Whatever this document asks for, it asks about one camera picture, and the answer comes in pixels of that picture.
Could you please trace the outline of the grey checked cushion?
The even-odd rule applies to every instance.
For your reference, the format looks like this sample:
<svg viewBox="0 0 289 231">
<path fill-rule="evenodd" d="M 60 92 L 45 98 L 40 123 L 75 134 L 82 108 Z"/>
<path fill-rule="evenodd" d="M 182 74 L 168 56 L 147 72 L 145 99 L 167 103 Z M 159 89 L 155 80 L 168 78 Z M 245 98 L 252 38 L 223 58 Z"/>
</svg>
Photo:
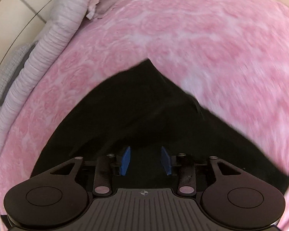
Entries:
<svg viewBox="0 0 289 231">
<path fill-rule="evenodd" d="M 3 67 L 0 68 L 0 107 L 3 105 L 8 90 L 24 68 L 24 64 L 36 44 L 37 41 L 18 45 L 3 61 Z"/>
</svg>

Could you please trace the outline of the black trousers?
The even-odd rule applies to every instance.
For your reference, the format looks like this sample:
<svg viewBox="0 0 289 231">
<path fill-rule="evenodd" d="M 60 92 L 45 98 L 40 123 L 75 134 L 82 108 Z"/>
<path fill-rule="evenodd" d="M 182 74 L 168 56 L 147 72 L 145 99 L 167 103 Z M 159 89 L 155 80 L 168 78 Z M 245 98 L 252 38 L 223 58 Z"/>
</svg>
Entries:
<svg viewBox="0 0 289 231">
<path fill-rule="evenodd" d="M 127 183 L 161 187 L 166 175 L 161 150 L 196 160 L 196 188 L 215 182 L 210 156 L 273 185 L 281 192 L 289 176 L 251 141 L 201 107 L 163 76 L 149 60 L 108 78 L 64 118 L 42 150 L 36 176 L 74 157 L 91 161 L 104 154 L 131 151 Z"/>
</svg>

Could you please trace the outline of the pale pink folded quilt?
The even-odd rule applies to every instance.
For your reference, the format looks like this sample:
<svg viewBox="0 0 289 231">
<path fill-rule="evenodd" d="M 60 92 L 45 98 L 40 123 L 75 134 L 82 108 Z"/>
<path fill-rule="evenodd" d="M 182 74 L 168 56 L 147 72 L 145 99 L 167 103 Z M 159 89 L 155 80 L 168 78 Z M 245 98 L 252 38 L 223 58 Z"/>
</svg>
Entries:
<svg viewBox="0 0 289 231">
<path fill-rule="evenodd" d="M 37 44 L 0 107 L 0 154 L 7 134 L 30 93 L 66 48 L 91 0 L 54 0 L 49 19 L 35 38 Z"/>
</svg>

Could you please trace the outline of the pink floral bed blanket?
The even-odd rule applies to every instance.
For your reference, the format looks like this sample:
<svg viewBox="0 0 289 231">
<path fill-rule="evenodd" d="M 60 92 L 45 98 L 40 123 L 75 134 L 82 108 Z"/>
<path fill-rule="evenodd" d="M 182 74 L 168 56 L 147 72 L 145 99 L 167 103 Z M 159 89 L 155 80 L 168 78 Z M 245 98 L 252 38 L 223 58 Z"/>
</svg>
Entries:
<svg viewBox="0 0 289 231">
<path fill-rule="evenodd" d="M 72 108 L 146 58 L 289 175 L 289 8 L 275 0 L 127 0 L 80 28 L 30 93 L 0 154 L 0 211 Z M 279 228 L 289 230 L 289 188 Z"/>
</svg>

